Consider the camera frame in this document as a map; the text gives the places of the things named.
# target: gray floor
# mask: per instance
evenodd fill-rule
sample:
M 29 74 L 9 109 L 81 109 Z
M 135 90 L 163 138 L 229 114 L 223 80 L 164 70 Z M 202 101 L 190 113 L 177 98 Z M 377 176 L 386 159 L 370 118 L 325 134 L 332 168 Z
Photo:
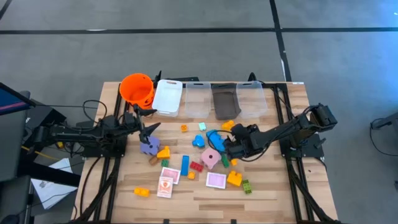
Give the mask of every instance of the gray floor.
M 5 0 L 0 0 L 0 7 Z M 398 27 L 393 0 L 276 0 L 282 27 Z M 0 30 L 273 27 L 271 7 L 260 0 L 13 0 Z M 398 112 L 398 32 L 284 33 L 290 72 L 305 82 L 311 103 L 330 105 L 339 124 L 322 134 L 336 209 L 347 223 L 395 223 L 398 157 L 378 153 L 369 122 Z M 154 77 L 198 76 L 285 80 L 277 40 L 270 33 L 0 35 L 1 82 L 30 90 L 47 104 L 80 105 L 98 99 L 105 81 L 134 72 Z M 71 123 L 79 109 L 59 109 Z M 398 154 L 386 127 L 378 147 Z M 47 153 L 66 157 L 62 152 Z M 71 163 L 79 162 L 73 158 Z M 44 159 L 39 162 L 50 164 Z M 81 167 L 74 167 L 81 172 Z M 36 223 L 66 222 L 75 195 L 44 212 Z

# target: computer monitor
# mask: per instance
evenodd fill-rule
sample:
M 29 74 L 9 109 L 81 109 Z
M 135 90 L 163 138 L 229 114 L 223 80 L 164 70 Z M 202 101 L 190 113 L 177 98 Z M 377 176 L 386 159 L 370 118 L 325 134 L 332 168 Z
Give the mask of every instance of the computer monitor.
M 0 83 L 0 115 L 28 110 L 35 106 L 36 104 L 30 99 Z

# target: red lego brick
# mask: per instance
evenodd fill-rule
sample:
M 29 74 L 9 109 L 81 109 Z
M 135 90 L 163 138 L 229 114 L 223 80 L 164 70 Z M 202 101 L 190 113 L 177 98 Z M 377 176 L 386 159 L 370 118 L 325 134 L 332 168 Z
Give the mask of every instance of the red lego brick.
M 203 170 L 203 166 L 202 165 L 200 165 L 199 163 L 197 163 L 197 162 L 191 162 L 191 165 L 189 166 L 191 169 L 194 169 L 194 170 L 197 170 L 197 171 L 199 171 L 199 172 L 201 172 L 202 170 Z

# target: orange lego brick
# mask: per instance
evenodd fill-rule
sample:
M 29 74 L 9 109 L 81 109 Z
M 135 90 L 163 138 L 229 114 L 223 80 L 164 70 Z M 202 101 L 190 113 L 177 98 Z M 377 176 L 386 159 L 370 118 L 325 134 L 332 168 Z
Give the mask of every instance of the orange lego brick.
M 236 166 L 238 164 L 238 159 L 231 159 L 232 166 Z
M 190 171 L 190 172 L 188 173 L 188 179 L 193 180 L 194 178 L 195 178 L 195 172 Z
M 187 132 L 188 131 L 188 127 L 187 127 L 187 125 L 185 125 L 185 124 L 183 124 L 183 125 L 181 125 L 181 132 Z
M 170 159 L 170 148 L 165 146 L 163 150 L 157 153 L 156 157 L 158 159 Z
M 235 171 L 231 171 L 228 175 L 228 179 L 226 179 L 226 181 L 230 184 L 233 184 L 237 187 L 239 187 L 241 185 L 242 182 L 242 174 L 241 173 L 237 173 Z
M 231 128 L 235 125 L 234 121 L 230 120 L 225 122 L 224 124 L 221 125 L 222 130 L 225 131 L 230 131 Z
M 136 187 L 134 189 L 134 193 L 139 196 L 149 197 L 149 189 L 145 189 L 142 187 Z

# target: pink card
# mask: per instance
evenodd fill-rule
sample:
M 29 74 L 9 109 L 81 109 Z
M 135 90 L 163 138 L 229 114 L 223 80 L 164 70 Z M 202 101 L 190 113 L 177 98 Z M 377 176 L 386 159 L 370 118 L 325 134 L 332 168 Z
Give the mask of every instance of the pink card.
M 173 191 L 173 178 L 159 177 L 159 184 L 157 186 L 157 196 L 171 198 Z
M 225 189 L 226 175 L 207 172 L 206 186 Z
M 173 178 L 173 183 L 178 184 L 178 180 L 180 180 L 180 170 L 171 169 L 167 167 L 163 167 L 162 172 L 160 173 L 161 177 L 171 177 Z

